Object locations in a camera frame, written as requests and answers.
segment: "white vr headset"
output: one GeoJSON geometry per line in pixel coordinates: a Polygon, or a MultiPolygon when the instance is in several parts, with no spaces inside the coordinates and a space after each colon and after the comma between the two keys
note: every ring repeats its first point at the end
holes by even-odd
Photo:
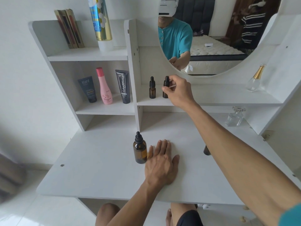
{"type": "Polygon", "coordinates": [[[177,10],[179,0],[161,0],[159,16],[173,16],[177,10]]]}
{"type": "Polygon", "coordinates": [[[261,2],[258,2],[256,4],[252,4],[252,5],[249,5],[249,9],[251,9],[253,6],[258,6],[258,7],[264,7],[265,6],[265,0],[261,0],[261,2]]]}

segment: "mattress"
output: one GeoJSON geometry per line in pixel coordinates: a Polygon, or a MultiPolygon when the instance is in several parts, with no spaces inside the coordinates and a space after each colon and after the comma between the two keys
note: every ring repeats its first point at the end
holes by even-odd
{"type": "MultiPolygon", "coordinates": [[[[191,56],[243,54],[243,52],[206,35],[193,37],[190,53],[191,56]],[[213,44],[213,46],[205,47],[205,44],[213,44]]],[[[188,70],[189,68],[185,68],[182,72],[190,75],[220,74],[233,68],[240,62],[241,60],[190,61],[190,70],[188,70]]]]}

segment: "desk surface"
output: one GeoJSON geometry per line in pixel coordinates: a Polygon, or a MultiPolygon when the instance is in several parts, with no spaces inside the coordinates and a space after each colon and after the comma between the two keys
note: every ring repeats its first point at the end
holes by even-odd
{"type": "MultiPolygon", "coordinates": [[[[222,125],[227,114],[211,114],[222,125]]],[[[144,165],[134,160],[134,116],[95,116],[88,131],[78,131],[40,183],[44,195],[96,199],[130,199],[143,182],[144,165]]],[[[227,127],[280,168],[298,187],[301,182],[243,121],[227,127]]],[[[205,143],[186,113],[144,113],[142,132],[147,145],[159,139],[172,142],[180,155],[175,182],[163,188],[156,200],[165,202],[243,204],[212,156],[203,153],[205,143]]]]}

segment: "wooden door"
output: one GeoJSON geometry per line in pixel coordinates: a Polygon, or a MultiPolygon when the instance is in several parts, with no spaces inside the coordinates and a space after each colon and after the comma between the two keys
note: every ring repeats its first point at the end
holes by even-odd
{"type": "MultiPolygon", "coordinates": [[[[241,9],[246,9],[251,5],[255,0],[236,0],[233,15],[238,13],[241,9]]],[[[262,32],[264,31],[266,24],[268,23],[271,16],[278,12],[278,8],[280,6],[281,0],[265,0],[266,4],[263,7],[263,11],[266,13],[265,22],[263,23],[262,32]]],[[[230,38],[231,45],[241,38],[241,34],[243,31],[242,25],[234,25],[233,20],[230,21],[228,30],[226,33],[226,37],[230,38]]]]}

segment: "teal sleeve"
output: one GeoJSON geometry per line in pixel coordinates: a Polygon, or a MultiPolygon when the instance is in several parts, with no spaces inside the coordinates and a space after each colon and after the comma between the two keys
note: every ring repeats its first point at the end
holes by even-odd
{"type": "Polygon", "coordinates": [[[179,43],[179,54],[181,55],[186,51],[190,51],[191,43],[192,43],[192,29],[190,25],[186,25],[183,28],[181,34],[181,39],[179,43]]]}
{"type": "Polygon", "coordinates": [[[301,226],[301,204],[292,207],[282,214],[279,226],[301,226]]]}

